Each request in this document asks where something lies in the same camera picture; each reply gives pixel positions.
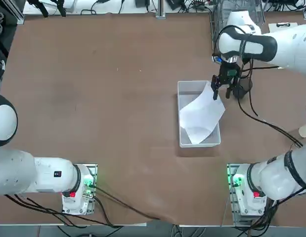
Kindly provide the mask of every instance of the black cable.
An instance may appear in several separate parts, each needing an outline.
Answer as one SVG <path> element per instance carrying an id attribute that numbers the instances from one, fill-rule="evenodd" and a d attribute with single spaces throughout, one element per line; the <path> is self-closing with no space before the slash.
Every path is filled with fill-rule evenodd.
<path id="1" fill-rule="evenodd" d="M 250 105 L 251 105 L 251 109 L 252 109 L 252 111 L 253 111 L 253 113 L 257 116 L 257 117 L 259 117 L 258 116 L 258 114 L 256 113 L 256 111 L 254 110 L 254 107 L 253 107 L 253 103 L 252 103 L 252 93 L 251 93 L 251 91 L 252 91 L 252 88 L 253 88 L 253 82 L 252 82 L 252 74 L 253 74 L 253 66 L 254 66 L 254 60 L 253 59 L 251 59 L 250 60 L 250 67 L 251 67 L 251 70 L 250 70 L 250 72 L 249 72 L 249 97 L 250 97 Z"/>
<path id="2" fill-rule="evenodd" d="M 15 196 L 21 203 L 23 203 L 23 204 L 25 204 L 25 205 L 28 205 L 28 206 L 31 206 L 31 207 L 38 207 L 38 208 L 43 209 L 43 210 L 45 210 L 45 211 L 47 211 L 47 212 L 50 212 L 49 214 L 51 214 L 51 215 L 53 215 L 54 217 L 56 217 L 58 220 L 60 220 L 60 222 L 62 222 L 62 223 L 63 223 L 64 225 L 66 225 L 66 226 L 69 226 L 69 227 L 76 227 L 76 228 L 78 228 L 78 229 L 84 229 L 84 228 L 86 228 L 86 226 L 82 227 L 82 226 L 77 226 L 77 225 L 75 225 L 67 216 L 64 216 L 63 214 L 59 214 L 60 216 L 64 217 L 64 218 L 71 224 L 71 225 L 69 225 L 68 223 L 66 223 L 64 220 L 62 220 L 61 218 L 59 218 L 59 217 L 55 214 L 55 212 L 57 212 L 57 211 L 55 211 L 55 210 L 53 210 L 53 209 L 50 209 L 50 208 L 45 208 L 45 207 L 39 205 L 38 203 L 34 202 L 34 201 L 31 200 L 31 199 L 29 199 L 29 201 L 31 201 L 31 202 L 34 203 L 35 205 L 32 205 L 32 204 L 30 204 L 30 203 L 25 202 L 25 201 L 22 200 L 18 195 L 14 195 L 14 196 Z"/>
<path id="3" fill-rule="evenodd" d="M 182 233 L 180 232 L 179 227 L 178 227 L 177 225 L 175 225 L 175 228 L 177 228 L 177 230 L 178 230 L 178 232 L 179 232 L 179 234 L 180 234 L 180 237 L 182 237 Z"/>
<path id="4" fill-rule="evenodd" d="M 242 29 L 242 28 L 240 28 L 240 27 L 238 27 L 238 26 L 234 26 L 234 25 L 227 25 L 227 26 L 224 26 L 221 30 L 220 30 L 220 32 L 219 32 L 219 34 L 218 34 L 218 36 L 217 36 L 217 38 L 216 38 L 216 40 L 215 40 L 215 42 L 214 42 L 214 46 L 213 46 L 213 54 L 212 54 L 212 58 L 213 58 L 213 61 L 215 62 L 215 58 L 214 58 L 214 54 L 215 54 L 215 51 L 216 51 L 216 48 L 217 48 L 217 43 L 218 43 L 218 39 L 220 38 L 220 36 L 222 35 L 222 33 L 223 33 L 223 31 L 224 30 L 226 30 L 226 29 L 228 29 L 228 28 L 236 28 L 236 29 L 239 29 L 242 33 L 244 33 L 244 34 L 246 34 L 246 32 Z"/>
<path id="5" fill-rule="evenodd" d="M 31 206 L 25 205 L 25 204 L 23 204 L 23 203 L 21 203 L 21 202 L 15 200 L 15 199 L 13 199 L 13 198 L 12 198 L 11 196 L 9 196 L 9 195 L 4 195 L 4 196 L 6 196 L 9 200 L 11 200 L 12 202 L 14 202 L 15 204 L 18 204 L 19 206 L 25 207 L 25 208 L 30 209 L 30 210 L 38 211 L 38 212 L 41 212 L 41 213 L 51 214 L 51 213 L 48 212 L 48 211 L 44 211 L 44 210 L 39 209 L 39 208 L 34 208 L 34 207 L 31 207 Z M 97 223 L 97 224 L 109 226 L 108 224 L 105 224 L 105 223 L 103 223 L 103 222 L 96 221 L 96 220 L 92 220 L 92 219 L 85 218 L 85 217 L 82 217 L 82 216 L 72 215 L 72 214 L 69 214 L 69 213 L 57 212 L 57 211 L 55 211 L 55 210 L 53 210 L 53 211 L 54 211 L 53 214 L 56 214 L 56 215 L 72 216 L 72 217 L 75 217 L 75 218 L 78 218 L 78 219 L 82 219 L 82 220 L 85 220 L 85 221 L 90 221 L 90 222 L 94 222 L 94 223 Z"/>
<path id="6" fill-rule="evenodd" d="M 121 13 L 122 6 L 123 6 L 124 1 L 125 1 L 125 0 L 121 0 L 121 7 L 120 7 L 120 10 L 119 10 L 119 13 L 118 13 L 118 14 L 120 14 L 120 13 Z"/>
<path id="7" fill-rule="evenodd" d="M 270 226 L 270 222 L 271 222 L 272 218 L 274 217 L 274 215 L 275 215 L 275 213 L 276 213 L 278 207 L 279 207 L 281 204 L 283 204 L 283 203 L 285 203 L 286 201 L 288 201 L 289 199 L 295 197 L 296 195 L 298 195 L 299 193 L 301 193 L 301 192 L 302 192 L 303 190 L 305 190 L 305 189 L 306 189 L 306 185 L 304 185 L 302 188 L 300 188 L 298 191 L 294 192 L 293 194 L 290 194 L 290 195 L 287 196 L 286 198 L 282 199 L 281 201 L 278 201 L 277 204 L 276 204 L 275 206 L 272 206 L 272 207 L 268 208 L 267 210 L 265 210 L 263 216 L 261 216 L 261 217 L 258 219 L 258 221 L 259 221 L 260 219 L 264 218 L 266 215 L 270 215 L 270 218 L 269 218 L 269 220 L 268 220 L 268 224 L 267 224 L 266 231 L 267 231 L 268 227 Z M 253 225 L 251 225 L 250 227 L 248 227 L 248 230 L 252 229 L 254 225 L 255 225 L 255 223 L 254 223 Z M 245 233 L 245 231 L 243 231 L 242 233 L 240 233 L 237 237 L 240 237 L 240 236 L 241 236 L 242 234 L 244 234 L 244 233 Z"/>
<path id="8" fill-rule="evenodd" d="M 109 236 L 113 235 L 115 232 L 119 231 L 119 230 L 122 229 L 122 228 L 123 228 L 123 226 L 119 227 L 119 228 L 116 229 L 115 231 L 113 231 L 113 232 L 107 234 L 105 237 L 109 237 Z"/>
<path id="9" fill-rule="evenodd" d="M 157 12 L 157 8 L 156 8 L 156 6 L 155 6 L 154 0 L 152 0 L 152 3 L 153 3 L 153 5 L 154 5 L 155 11 Z"/>
<path id="10" fill-rule="evenodd" d="M 271 123 L 265 122 L 265 121 L 263 121 L 263 120 L 260 120 L 260 119 L 258 119 L 258 118 L 255 118 L 255 117 L 251 116 L 250 114 L 248 114 L 248 113 L 242 108 L 239 98 L 237 99 L 237 101 L 238 101 L 238 105 L 239 105 L 241 111 L 242 111 L 246 116 L 250 117 L 251 119 L 253 119 L 253 120 L 255 120 L 255 121 L 261 122 L 261 123 L 263 123 L 263 124 L 266 124 L 266 125 L 272 127 L 272 128 L 275 129 L 276 131 L 280 132 L 281 134 L 283 134 L 284 136 L 286 136 L 287 138 L 289 138 L 291 141 L 295 142 L 299 147 L 302 147 L 302 146 L 303 146 L 303 144 L 302 144 L 298 139 L 296 139 L 295 137 L 293 137 L 293 136 L 292 136 L 291 134 L 289 134 L 288 132 L 284 131 L 282 128 L 280 128 L 280 127 L 278 127 L 278 126 L 276 126 L 276 125 L 273 125 L 273 124 L 271 124 Z"/>
<path id="11" fill-rule="evenodd" d="M 266 10 L 266 11 L 269 11 L 273 6 L 274 6 L 274 4 L 272 4 L 272 5 L 270 6 L 270 8 L 268 8 L 268 10 Z"/>
<path id="12" fill-rule="evenodd" d="M 92 234 L 92 233 L 90 233 L 90 234 L 81 234 L 81 235 L 78 235 L 77 237 L 90 237 L 90 235 L 91 235 L 91 237 L 98 237 L 98 236 L 96 236 L 95 234 Z"/>
<path id="13" fill-rule="evenodd" d="M 242 65 L 241 72 L 247 71 L 247 70 L 243 70 L 243 68 L 244 68 L 244 64 Z M 252 76 L 252 72 L 253 72 L 253 61 L 251 62 L 251 67 L 249 68 L 249 70 L 250 70 L 249 76 L 251 77 L 251 76 Z M 238 82 L 239 86 L 240 86 L 241 79 L 242 79 L 242 75 L 240 76 L 240 80 L 239 80 L 239 82 Z M 248 117 L 250 117 L 251 119 L 254 119 L 254 120 L 258 121 L 258 122 L 264 123 L 264 124 L 266 124 L 266 125 L 272 127 L 272 128 L 275 129 L 276 131 L 280 132 L 281 134 L 283 134 L 284 136 L 286 136 L 287 138 L 289 138 L 291 141 L 293 141 L 293 142 L 294 142 L 295 144 L 297 144 L 299 147 L 302 147 L 302 146 L 303 146 L 303 144 L 302 144 L 297 138 L 295 138 L 294 136 L 292 136 L 291 134 L 289 134 L 288 132 L 286 132 L 286 131 L 283 130 L 282 128 L 280 128 L 280 127 L 278 127 L 278 126 L 276 126 L 276 125 L 274 125 L 274 124 L 268 123 L 268 122 L 266 122 L 266 121 L 260 120 L 260 119 L 258 119 L 258 118 L 255 118 L 255 117 L 249 115 L 249 114 L 248 114 L 246 111 L 244 111 L 244 109 L 242 108 L 239 98 L 238 98 L 238 105 L 239 105 L 241 111 L 242 111 L 246 116 L 248 116 Z M 255 113 L 255 115 L 258 116 L 258 114 L 256 113 L 256 111 L 255 111 L 254 108 L 253 108 L 253 104 L 252 104 L 252 103 L 251 103 L 251 108 L 252 108 L 253 112 Z"/>
<path id="14" fill-rule="evenodd" d="M 117 228 L 116 230 L 114 230 L 113 232 L 107 234 L 106 236 L 104 237 L 109 237 L 111 235 L 113 235 L 115 232 L 119 231 L 120 229 L 122 229 L 124 226 L 120 226 L 119 228 Z M 95 234 L 81 234 L 81 235 L 78 235 L 77 237 L 89 237 L 91 235 L 91 237 L 98 237 L 96 236 Z"/>
<path id="15" fill-rule="evenodd" d="M 136 213 L 138 213 L 138 214 L 140 214 L 140 215 L 142 215 L 142 216 L 144 216 L 144 217 L 146 217 L 146 218 L 149 218 L 149 219 L 152 219 L 152 220 L 160 220 L 160 218 L 157 218 L 157 217 L 154 217 L 154 216 L 150 216 L 150 215 L 148 215 L 148 214 L 145 214 L 145 213 L 143 213 L 143 212 L 141 212 L 141 211 L 135 209 L 134 207 L 132 207 L 132 206 L 126 204 L 125 202 L 122 202 L 122 201 L 119 200 L 118 198 L 114 197 L 113 195 L 109 194 L 108 192 L 104 191 L 103 189 L 101 189 L 101 188 L 99 188 L 99 187 L 97 187 L 97 186 L 95 186 L 95 185 L 92 185 L 92 184 L 91 184 L 91 185 L 89 185 L 89 187 L 94 188 L 94 189 L 98 189 L 99 191 L 103 192 L 104 194 L 106 194 L 107 196 L 111 197 L 111 198 L 114 199 L 115 201 L 119 202 L 119 203 L 122 204 L 123 206 L 125 206 L 125 207 L 131 209 L 132 211 L 134 211 L 134 212 L 136 212 Z"/>
<path id="16" fill-rule="evenodd" d="M 96 4 L 99 4 L 100 2 L 99 1 L 96 1 L 93 3 L 93 5 L 91 6 L 90 9 L 82 9 L 81 12 L 80 12 L 80 15 L 83 14 L 84 11 L 90 11 L 91 15 L 96 15 L 97 12 L 95 10 L 93 10 L 92 8 L 96 5 Z"/>
<path id="17" fill-rule="evenodd" d="M 106 222 L 108 223 L 108 225 L 110 225 L 110 227 L 112 228 L 119 228 L 119 226 L 114 226 L 110 221 L 109 221 L 109 218 L 108 218 L 108 215 L 107 213 L 105 212 L 105 209 L 104 209 L 104 206 L 102 204 L 102 202 L 100 201 L 100 199 L 98 199 L 96 196 L 93 197 L 96 202 L 100 205 L 101 209 L 102 209 L 102 212 L 103 212 L 103 216 L 104 216 L 104 219 L 106 220 Z"/>
<path id="18" fill-rule="evenodd" d="M 69 234 L 67 234 L 65 231 L 63 231 L 62 228 L 60 228 L 59 226 L 57 226 L 57 228 L 58 228 L 61 232 L 63 232 L 67 237 L 71 237 Z"/>
<path id="19" fill-rule="evenodd" d="M 249 70 L 259 70 L 259 69 L 273 69 L 273 68 L 279 68 L 278 66 L 271 66 L 271 67 L 257 67 L 257 68 L 248 68 L 243 70 L 242 72 L 247 72 Z"/>

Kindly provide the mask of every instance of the power cable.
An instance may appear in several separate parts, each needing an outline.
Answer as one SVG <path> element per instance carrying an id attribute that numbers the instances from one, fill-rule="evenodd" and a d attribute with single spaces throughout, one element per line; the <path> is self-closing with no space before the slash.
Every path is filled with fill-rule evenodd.
<path id="1" fill-rule="evenodd" d="M 56 226 L 61 232 L 63 232 L 67 237 L 71 237 L 68 233 L 66 233 L 60 226 Z"/>
<path id="2" fill-rule="evenodd" d="M 114 226 L 114 225 L 109 221 L 109 218 L 108 218 L 108 216 L 107 216 L 107 213 L 105 212 L 104 206 L 103 206 L 102 202 L 100 201 L 100 199 L 98 199 L 96 196 L 94 196 L 93 198 L 96 200 L 96 202 L 99 204 L 100 208 L 102 209 L 104 219 L 106 220 L 106 222 L 108 223 L 108 225 L 110 225 L 110 227 L 112 227 L 112 228 L 119 228 L 119 226 Z"/>
<path id="3" fill-rule="evenodd" d="M 146 218 L 152 219 L 152 220 L 160 220 L 160 218 L 157 218 L 157 217 L 154 217 L 154 216 L 145 214 L 144 212 L 141 212 L 141 211 L 135 209 L 134 207 L 132 207 L 132 206 L 126 204 L 125 202 L 119 200 L 118 198 L 114 197 L 113 195 L 109 194 L 108 192 L 104 191 L 103 189 L 101 189 L 101 188 L 99 188 L 99 187 L 97 187 L 97 186 L 95 186 L 95 185 L 90 184 L 89 187 L 98 189 L 99 191 L 103 192 L 104 194 L 106 194 L 106 195 L 109 196 L 110 198 L 114 199 L 115 201 L 119 202 L 119 203 L 122 204 L 123 206 L 125 206 L 125 207 L 127 207 L 128 209 L 130 209 L 130 210 L 136 212 L 137 214 L 140 214 L 140 215 L 142 215 L 142 216 L 144 216 L 144 217 L 146 217 Z"/>
<path id="4" fill-rule="evenodd" d="M 121 13 L 122 6 L 123 6 L 124 1 L 125 1 L 125 0 L 121 0 L 121 7 L 120 7 L 120 10 L 119 10 L 119 13 L 118 13 L 118 14 L 120 14 L 120 13 Z"/>
<path id="5" fill-rule="evenodd" d="M 58 212 L 58 211 L 55 211 L 51 208 L 47 208 L 48 210 L 51 210 L 53 211 L 53 213 L 51 213 L 50 211 L 45 211 L 44 209 L 41 209 L 41 208 L 38 208 L 38 207 L 32 207 L 29 205 L 29 203 L 26 202 L 26 204 L 22 203 L 22 202 L 19 202 L 17 200 L 15 200 L 14 198 L 12 198 L 11 196 L 9 195 L 4 195 L 5 197 L 7 197 L 9 200 L 11 200 L 12 202 L 14 202 L 15 204 L 19 205 L 19 206 L 22 206 L 22 207 L 25 207 L 27 209 L 30 209 L 30 210 L 34 210 L 34 211 L 37 211 L 37 212 L 41 212 L 41 213 L 46 213 L 46 214 L 56 214 L 56 215 L 64 215 L 64 216 L 71 216 L 71 217 L 75 217 L 75 218 L 78 218 L 78 219 L 81 219 L 81 220 L 85 220 L 85 221 L 90 221 L 90 222 L 94 222 L 94 223 L 97 223 L 97 224 L 101 224 L 101 225 L 105 225 L 105 226 L 110 226 L 108 224 L 105 224 L 103 222 L 100 222 L 100 221 L 96 221 L 96 220 L 92 220 L 92 219 L 89 219 L 89 218 L 86 218 L 86 217 L 83 217 L 83 216 L 78 216 L 78 215 L 72 215 L 72 214 L 69 214 L 69 213 L 62 213 L 62 212 Z"/>
<path id="6" fill-rule="evenodd" d="M 92 6 L 91 6 L 90 9 L 82 9 L 81 12 L 80 12 L 80 15 L 82 15 L 84 11 L 89 11 L 89 12 L 91 13 L 91 15 L 96 15 L 97 12 L 96 12 L 95 10 L 93 10 L 93 7 L 94 7 L 96 4 L 105 3 L 105 2 L 107 2 L 107 1 L 109 1 L 109 0 L 97 0 L 97 1 L 95 1 L 95 2 L 92 4 Z"/>

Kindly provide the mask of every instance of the brown tabletop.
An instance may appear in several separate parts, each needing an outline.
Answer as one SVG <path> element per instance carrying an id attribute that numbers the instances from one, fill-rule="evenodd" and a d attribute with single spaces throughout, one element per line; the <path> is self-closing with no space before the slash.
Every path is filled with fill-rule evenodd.
<path id="1" fill-rule="evenodd" d="M 303 23 L 301 13 L 271 13 L 266 19 Z M 204 14 L 169 14 L 166 20 L 110 14 L 27 19 L 17 28 L 2 86 L 19 116 L 8 147 L 96 162 L 99 186 L 163 220 L 231 225 L 229 205 L 223 220 L 226 164 L 263 161 L 291 143 L 243 115 L 231 98 L 223 99 L 219 146 L 179 147 L 177 82 L 210 80 L 219 72 L 211 62 L 210 39 Z M 253 81 L 253 103 L 261 117 L 288 131 L 306 123 L 305 77 L 256 70 Z M 242 103 L 248 110 L 247 96 Z M 61 208 L 60 194 L 30 196 Z M 113 223 L 148 221 L 101 200 Z M 103 221 L 99 209 L 89 217 Z M 0 197 L 0 224 L 47 223 L 59 222 Z M 282 205 L 274 224 L 306 226 L 306 195 Z"/>

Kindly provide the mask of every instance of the transparent plastic container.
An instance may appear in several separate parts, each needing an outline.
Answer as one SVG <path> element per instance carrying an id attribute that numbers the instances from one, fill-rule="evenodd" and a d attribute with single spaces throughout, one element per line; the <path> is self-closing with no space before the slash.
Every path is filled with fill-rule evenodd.
<path id="1" fill-rule="evenodd" d="M 177 99 L 178 99 L 178 119 L 179 119 L 179 145 L 182 148 L 188 147 L 214 147 L 221 143 L 219 124 L 216 125 L 213 132 L 201 143 L 192 144 L 186 130 L 180 126 L 180 110 L 195 100 L 206 86 L 206 80 L 178 81 Z"/>

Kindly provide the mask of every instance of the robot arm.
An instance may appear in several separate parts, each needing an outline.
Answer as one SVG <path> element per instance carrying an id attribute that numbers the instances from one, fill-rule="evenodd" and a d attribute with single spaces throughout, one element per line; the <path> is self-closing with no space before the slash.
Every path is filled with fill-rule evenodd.
<path id="1" fill-rule="evenodd" d="M 232 12 L 218 41 L 220 54 L 225 58 L 242 56 L 264 61 L 279 67 L 306 74 L 306 25 L 261 35 L 248 11 Z"/>
<path id="2" fill-rule="evenodd" d="M 235 57 L 241 56 L 306 74 L 306 25 L 261 35 L 247 11 L 232 12 L 227 25 L 242 30 L 227 27 L 222 31 L 218 40 L 224 60 L 220 71 L 224 71 L 222 67 L 233 68 Z M 306 186 L 306 145 L 262 163 L 241 164 L 232 183 L 240 214 L 263 215 L 267 197 L 280 200 Z"/>

